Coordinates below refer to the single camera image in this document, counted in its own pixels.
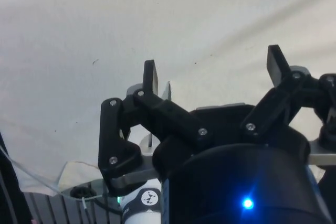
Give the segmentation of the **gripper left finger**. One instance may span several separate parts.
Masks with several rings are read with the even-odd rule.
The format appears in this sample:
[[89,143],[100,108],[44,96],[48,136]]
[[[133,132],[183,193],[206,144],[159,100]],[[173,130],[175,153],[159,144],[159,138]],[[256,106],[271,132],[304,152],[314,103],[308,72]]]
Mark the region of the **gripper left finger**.
[[101,104],[98,167],[104,180],[130,173],[142,163],[139,146],[127,140],[132,127],[141,125],[160,142],[176,137],[192,150],[203,150],[210,131],[196,116],[158,96],[154,60],[144,63],[140,88],[124,100],[107,99]]

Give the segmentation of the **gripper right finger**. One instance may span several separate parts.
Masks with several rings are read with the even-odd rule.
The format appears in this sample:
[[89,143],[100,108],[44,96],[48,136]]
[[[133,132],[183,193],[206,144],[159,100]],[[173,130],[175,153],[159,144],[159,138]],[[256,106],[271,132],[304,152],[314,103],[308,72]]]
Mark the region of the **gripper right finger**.
[[267,71],[274,87],[241,124],[248,136],[262,138],[269,131],[289,125],[301,108],[312,108],[322,121],[318,141],[335,144],[335,74],[319,79],[306,70],[292,70],[278,45],[268,46]]

